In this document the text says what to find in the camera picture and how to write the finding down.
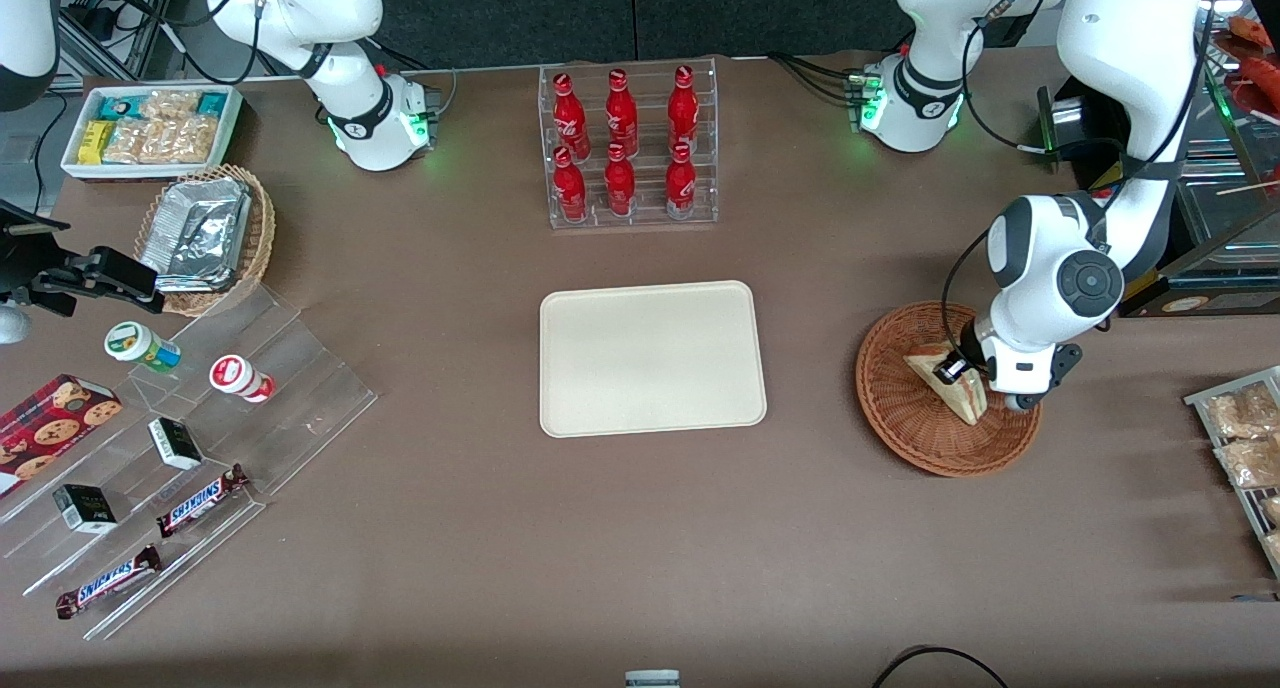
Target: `aluminum foil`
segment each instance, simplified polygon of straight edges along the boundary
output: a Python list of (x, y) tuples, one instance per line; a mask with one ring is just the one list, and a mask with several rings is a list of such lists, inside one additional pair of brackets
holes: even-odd
[(159, 274), (156, 290), (228, 290), (251, 205), (248, 187), (234, 178), (169, 185), (142, 249), (142, 265)]

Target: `white robotic arm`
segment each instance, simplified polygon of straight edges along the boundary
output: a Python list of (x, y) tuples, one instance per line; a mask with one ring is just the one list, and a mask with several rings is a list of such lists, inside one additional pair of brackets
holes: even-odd
[[(212, 10), (223, 0), (207, 1)], [(229, 0), (214, 20), (306, 79), (352, 162), (388, 170), (429, 147), (439, 93), (378, 74), (355, 41), (372, 36), (381, 18), (383, 0)]]
[[(965, 3), (965, 10), (977, 5), (975, 0), (959, 3)], [(1170, 182), (1176, 179), (1171, 168), (1197, 65), (1193, 37), (1199, 3), (1066, 0), (1059, 55), (1079, 82), (1124, 106), (1130, 123), (1125, 152), (1129, 165), (1139, 169), (1102, 205), (1085, 193), (1023, 196), (1001, 211), (987, 237), (988, 265), (1001, 292), (986, 315), (965, 326), (960, 350), (940, 368), (943, 381), (982, 364), (992, 389), (1009, 393), (1014, 405), (1034, 405), (1079, 359), (1078, 347), (1064, 343), (1102, 324), (1119, 304), (1126, 279), (1147, 272), (1160, 258), (1167, 238)], [(908, 78), (908, 93), (919, 83), (920, 69), (913, 69), (916, 56), (927, 56), (919, 63), (941, 73), (947, 64), (943, 58), (973, 29), (973, 17), (966, 28), (963, 20), (951, 20), (954, 10), (945, 15), (951, 26), (947, 37), (919, 32), (910, 63), (892, 69), (893, 78)], [(913, 18), (920, 27), (933, 23), (928, 14)], [(952, 65), (959, 75), (959, 56)], [(941, 139), (945, 120), (908, 110), (920, 100), (904, 100), (890, 73), (884, 83), (888, 95), (873, 136), (900, 150), (924, 150), (929, 141)]]

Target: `cookie box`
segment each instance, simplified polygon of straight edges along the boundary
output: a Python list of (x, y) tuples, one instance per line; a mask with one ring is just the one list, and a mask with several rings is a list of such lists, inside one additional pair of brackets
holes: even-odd
[(120, 409), (120, 398), (110, 389), (59, 375), (0, 416), (0, 497), (35, 478)]

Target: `black box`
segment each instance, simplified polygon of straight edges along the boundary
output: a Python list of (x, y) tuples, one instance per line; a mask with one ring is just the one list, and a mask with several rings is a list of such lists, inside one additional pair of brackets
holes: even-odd
[(191, 471), (200, 465), (201, 455), (196, 448), (196, 441), (191, 437), (186, 425), (177, 419), (156, 418), (147, 425), (151, 432), (151, 442), (155, 442), (160, 451), (160, 460), (174, 465), (179, 471)]
[(58, 510), (67, 520), (67, 527), (81, 533), (106, 533), (115, 528), (115, 515), (106, 504), (101, 489), (64, 483), (54, 491)]

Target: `acrylic display stand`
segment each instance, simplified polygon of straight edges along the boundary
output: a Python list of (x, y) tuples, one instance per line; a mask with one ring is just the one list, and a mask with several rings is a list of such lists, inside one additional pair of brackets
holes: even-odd
[[(698, 182), (694, 208), (685, 220), (667, 215), (667, 168), (671, 165), (671, 150), (667, 145), (667, 100), (676, 87), (676, 68), (680, 65), (694, 69), (694, 91), (698, 95), (698, 150), (690, 159), (698, 173)], [(609, 127), (604, 118), (604, 101), (609, 96), (609, 70), (614, 68), (627, 72), (628, 88), (636, 100), (640, 116), (640, 152), (631, 159), (636, 174), (636, 206), (631, 217), (613, 215), (604, 191), (604, 168), (609, 162)], [(564, 220), (552, 179), (556, 173), (552, 151), (561, 145), (559, 133), (556, 132), (556, 91), (552, 84), (552, 78), (558, 73), (568, 73), (573, 79), (573, 92), (586, 110), (586, 132), (591, 138), (591, 155), (577, 164), (586, 182), (588, 211), (584, 223)], [(690, 223), (716, 223), (719, 217), (719, 193), (716, 182), (719, 165), (719, 95), (716, 83), (713, 59), (541, 68), (538, 107), (552, 228), (684, 226)]]
[[(302, 465), (316, 457), (375, 400), (343, 361), (302, 325), (297, 308), (265, 286), (228, 295), (173, 338), (182, 361), (172, 373), (137, 366), (115, 393), (124, 410), (60, 457), (49, 471), (0, 504), (4, 570), (18, 575), (26, 596), (49, 606), (155, 543), (164, 572), (101, 598), (67, 622), (86, 639), (109, 637), (173, 586), (215, 547), (248, 523)], [(219, 356), (246, 357), (275, 379), (262, 404), (215, 391), (209, 366)], [(191, 430), (205, 460), (195, 471), (165, 465), (147, 423), (156, 416)], [(251, 486), (237, 491), (196, 523), (161, 538), (156, 518), (241, 464)], [(51, 492), (86, 483), (105, 492), (119, 524), (109, 533), (76, 533), (63, 523)]]

